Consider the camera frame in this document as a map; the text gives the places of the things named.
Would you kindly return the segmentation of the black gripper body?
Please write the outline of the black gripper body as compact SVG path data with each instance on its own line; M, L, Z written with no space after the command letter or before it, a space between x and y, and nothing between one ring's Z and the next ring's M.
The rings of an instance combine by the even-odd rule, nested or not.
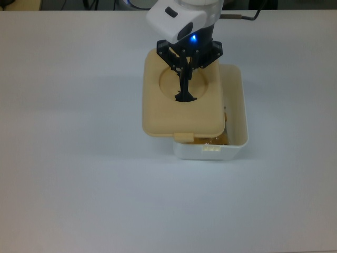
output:
M223 54L222 43L213 40L214 25L199 29L173 44L166 40L156 43L157 55L172 70L180 69L180 52L182 49L198 50L200 54L198 68L205 68Z

